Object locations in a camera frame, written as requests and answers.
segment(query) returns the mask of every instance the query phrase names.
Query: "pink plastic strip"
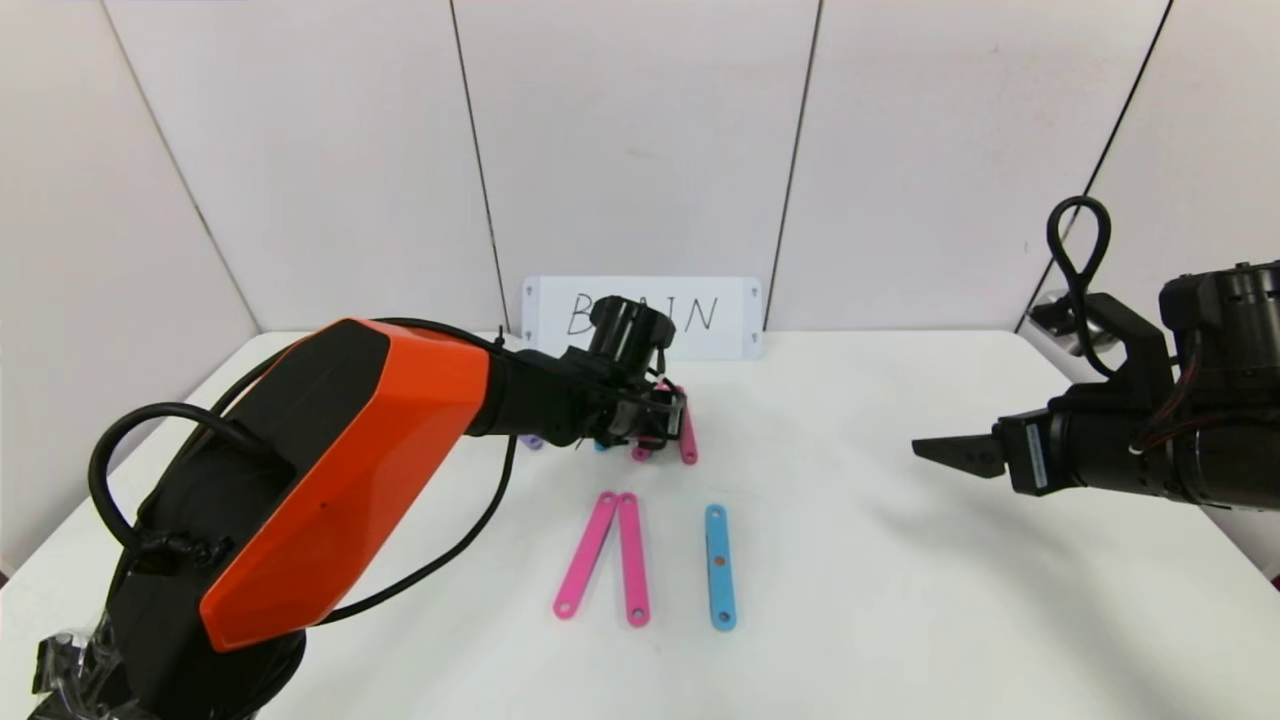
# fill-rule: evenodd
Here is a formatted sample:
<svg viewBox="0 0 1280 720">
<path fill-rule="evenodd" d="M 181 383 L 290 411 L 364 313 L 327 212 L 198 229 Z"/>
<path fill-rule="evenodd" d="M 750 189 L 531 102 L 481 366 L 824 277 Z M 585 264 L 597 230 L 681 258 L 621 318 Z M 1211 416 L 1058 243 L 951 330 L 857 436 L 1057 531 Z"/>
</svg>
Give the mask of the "pink plastic strip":
<svg viewBox="0 0 1280 720">
<path fill-rule="evenodd" d="M 694 437 L 694 413 L 689 409 L 689 396 L 685 396 L 685 411 L 681 413 L 680 427 L 680 459 L 685 465 L 698 464 L 698 438 Z"/>
<path fill-rule="evenodd" d="M 640 542 L 640 501 L 630 492 L 618 496 L 618 533 L 622 537 L 622 591 L 627 598 L 627 623 L 649 624 L 649 582 L 644 575 L 644 544 Z"/>
<path fill-rule="evenodd" d="M 618 496 L 612 492 L 600 493 L 600 498 L 595 501 L 595 510 L 591 511 L 591 518 L 586 521 L 586 530 L 577 543 L 577 551 L 568 565 L 568 573 L 564 574 L 564 582 L 561 583 L 556 605 L 552 606 L 552 611 L 561 620 L 572 618 L 577 612 L 579 603 L 582 602 L 586 583 L 591 579 L 591 570 L 595 569 L 595 560 L 600 556 L 604 538 L 609 534 L 609 525 L 613 524 L 617 501 Z"/>
</svg>

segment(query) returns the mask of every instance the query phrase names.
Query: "plastic wrap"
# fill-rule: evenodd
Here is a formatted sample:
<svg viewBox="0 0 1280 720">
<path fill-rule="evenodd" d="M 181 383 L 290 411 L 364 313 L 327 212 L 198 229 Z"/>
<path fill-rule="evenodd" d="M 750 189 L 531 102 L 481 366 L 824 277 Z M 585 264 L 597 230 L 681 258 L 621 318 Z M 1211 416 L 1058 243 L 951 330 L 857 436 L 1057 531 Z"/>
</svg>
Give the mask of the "plastic wrap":
<svg viewBox="0 0 1280 720">
<path fill-rule="evenodd" d="M 157 720 L 125 684 L 106 615 L 90 635 L 59 633 L 40 643 L 32 692 L 47 696 L 28 720 Z"/>
</svg>

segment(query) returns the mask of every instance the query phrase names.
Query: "wall panel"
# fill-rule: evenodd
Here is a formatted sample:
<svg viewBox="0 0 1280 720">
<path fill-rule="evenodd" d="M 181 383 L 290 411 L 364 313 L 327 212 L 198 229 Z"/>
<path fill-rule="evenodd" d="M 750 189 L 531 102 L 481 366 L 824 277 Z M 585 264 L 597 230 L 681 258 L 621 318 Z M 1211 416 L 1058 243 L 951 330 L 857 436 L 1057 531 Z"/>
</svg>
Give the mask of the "wall panel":
<svg viewBox="0 0 1280 720">
<path fill-rule="evenodd" d="M 448 0 L 108 0 L 259 322 L 502 322 Z"/>
<path fill-rule="evenodd" d="M 827 3 L 768 327 L 1012 329 L 1164 9 Z"/>
<path fill-rule="evenodd" d="M 769 282 L 817 8 L 457 4 L 513 319 L 531 275 Z"/>
</svg>

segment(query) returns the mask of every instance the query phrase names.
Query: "white wall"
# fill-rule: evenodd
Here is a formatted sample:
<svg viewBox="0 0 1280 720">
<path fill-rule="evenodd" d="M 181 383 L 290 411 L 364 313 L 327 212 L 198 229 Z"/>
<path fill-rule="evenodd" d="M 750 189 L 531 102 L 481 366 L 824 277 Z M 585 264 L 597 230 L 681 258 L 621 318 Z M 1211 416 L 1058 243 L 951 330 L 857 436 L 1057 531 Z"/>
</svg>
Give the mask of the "white wall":
<svg viewBox="0 0 1280 720">
<path fill-rule="evenodd" d="M 1012 328 L 1165 3 L 826 3 L 767 327 Z"/>
<path fill-rule="evenodd" d="M 99 434 L 255 333 L 97 3 L 0 3 L 0 557 L 87 497 Z"/>
<path fill-rule="evenodd" d="M 448 0 L 106 6 L 264 328 L 503 322 Z"/>
<path fill-rule="evenodd" d="M 817 0 L 456 8 L 513 320 L 531 275 L 768 286 Z"/>
<path fill-rule="evenodd" d="M 1161 325 L 1160 288 L 1181 273 L 1280 258 L 1280 5 L 1178 0 L 1091 195 L 1111 211 L 1111 249 L 1092 290 Z M 1051 205 L 1039 209 L 1042 219 Z M 1092 219 L 1068 237 L 1076 265 L 1096 237 Z M 1043 246 L 1043 238 L 1038 238 Z M 1043 290 L 1065 287 L 1052 272 Z M 1075 379 L 1083 360 L 1021 334 Z M 1172 337 L 1169 336 L 1170 350 Z M 1112 368 L 1124 352 L 1103 355 Z M 1280 514 L 1210 510 L 1267 577 L 1280 575 Z"/>
</svg>

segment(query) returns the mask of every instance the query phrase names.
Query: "black cable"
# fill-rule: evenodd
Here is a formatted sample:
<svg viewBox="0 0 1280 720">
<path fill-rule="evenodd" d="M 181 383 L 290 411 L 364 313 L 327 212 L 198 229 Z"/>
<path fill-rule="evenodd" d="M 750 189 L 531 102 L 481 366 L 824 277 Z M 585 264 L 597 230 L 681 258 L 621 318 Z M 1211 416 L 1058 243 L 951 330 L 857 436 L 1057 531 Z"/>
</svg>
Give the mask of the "black cable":
<svg viewBox="0 0 1280 720">
<path fill-rule="evenodd" d="M 253 437 L 252 433 L 241 425 L 210 410 L 186 402 L 156 402 L 146 405 L 113 423 L 102 433 L 102 437 L 99 438 L 93 452 L 90 455 L 88 495 L 93 500 L 93 507 L 97 509 L 102 524 L 106 525 L 111 536 L 129 552 L 141 550 L 143 538 L 125 520 L 124 514 L 115 505 L 115 500 L 111 498 L 111 489 L 106 484 L 106 471 L 108 465 L 111 462 L 111 454 L 115 452 L 115 447 L 124 439 L 124 436 L 129 434 L 129 432 L 142 423 L 155 420 L 156 418 L 184 418 L 209 428 L 214 434 L 227 439 L 244 452 L 265 456 L 274 455 L 270 446 Z"/>
<path fill-rule="evenodd" d="M 1075 264 L 1071 263 L 1071 258 L 1068 256 L 1066 247 L 1062 245 L 1062 234 L 1059 229 L 1062 223 L 1062 215 L 1073 208 L 1087 208 L 1098 222 L 1098 238 L 1093 245 L 1093 251 L 1089 254 L 1089 260 L 1084 264 L 1084 270 L 1075 269 Z M 1098 357 L 1097 351 L 1093 348 L 1093 340 L 1089 337 L 1089 320 L 1084 310 L 1084 296 L 1089 291 L 1093 275 L 1102 264 L 1102 258 L 1107 254 L 1107 247 L 1111 245 L 1111 215 L 1101 202 L 1087 195 L 1068 197 L 1059 202 L 1053 208 L 1053 211 L 1048 214 L 1044 236 L 1048 242 L 1050 255 L 1053 256 L 1053 261 L 1057 263 L 1057 266 L 1062 270 L 1062 277 L 1066 279 L 1066 295 L 1071 304 L 1071 313 L 1075 315 L 1075 336 L 1080 343 L 1080 348 L 1084 351 L 1084 359 L 1102 377 L 1110 378 L 1115 374 L 1115 370 L 1102 363 L 1102 359 Z"/>
<path fill-rule="evenodd" d="M 493 514 L 498 511 L 498 506 L 502 503 L 503 496 L 507 495 L 507 483 L 511 480 L 511 468 L 515 464 L 515 461 L 516 461 L 516 436 L 511 436 L 511 438 L 507 441 L 507 457 L 503 460 L 502 464 L 502 477 L 498 479 L 498 489 L 497 492 L 494 492 L 493 500 L 489 501 L 489 507 L 485 507 L 484 514 L 480 515 L 480 519 L 476 520 L 476 524 L 472 525 L 470 530 L 467 530 L 467 534 L 462 536 L 462 539 L 460 539 L 457 544 L 447 550 L 443 555 L 440 555 L 435 560 L 410 573 L 396 584 L 389 585 L 366 597 L 365 600 L 334 610 L 333 612 L 326 615 L 324 620 L 316 623 L 316 625 L 328 625 L 329 623 L 346 620 L 347 618 L 358 615 L 366 610 L 376 607 L 387 602 L 388 600 L 398 596 L 399 593 L 407 591 L 408 588 L 416 585 L 421 580 L 426 579 L 431 573 L 435 573 L 440 568 L 444 568 L 445 565 L 449 564 L 451 560 L 453 560 L 458 555 L 462 555 L 462 551 L 465 551 L 467 547 L 471 546 L 472 542 L 475 542 L 475 539 L 480 536 L 480 532 L 484 530 L 485 525 L 489 524 L 489 520 L 493 518 Z"/>
</svg>

